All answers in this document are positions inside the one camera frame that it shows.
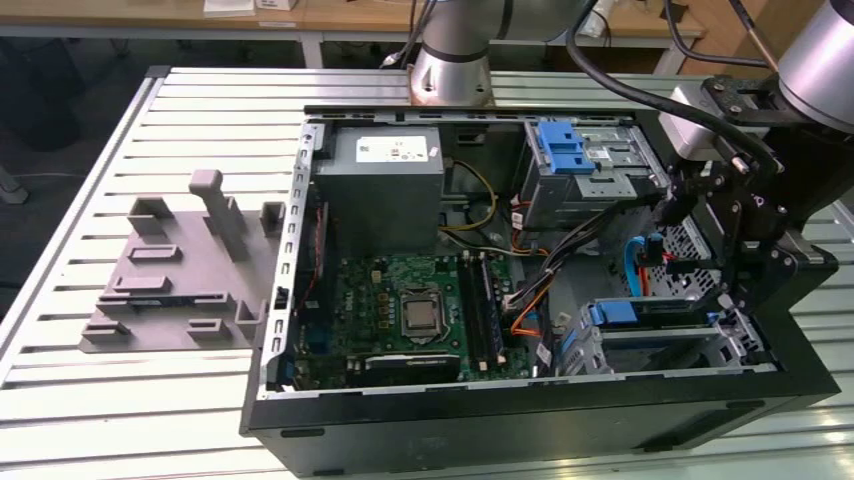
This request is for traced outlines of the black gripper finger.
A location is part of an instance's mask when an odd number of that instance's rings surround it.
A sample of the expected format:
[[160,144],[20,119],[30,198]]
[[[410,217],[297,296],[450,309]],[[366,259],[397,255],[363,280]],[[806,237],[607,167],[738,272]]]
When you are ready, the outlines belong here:
[[680,164],[668,168],[669,187],[657,204],[657,222],[681,223],[692,213],[700,199],[722,189],[728,182],[724,174],[702,174],[701,164]]
[[785,234],[744,253],[734,266],[729,296],[745,314],[761,315],[764,311],[789,312],[837,273],[838,260],[801,234]]

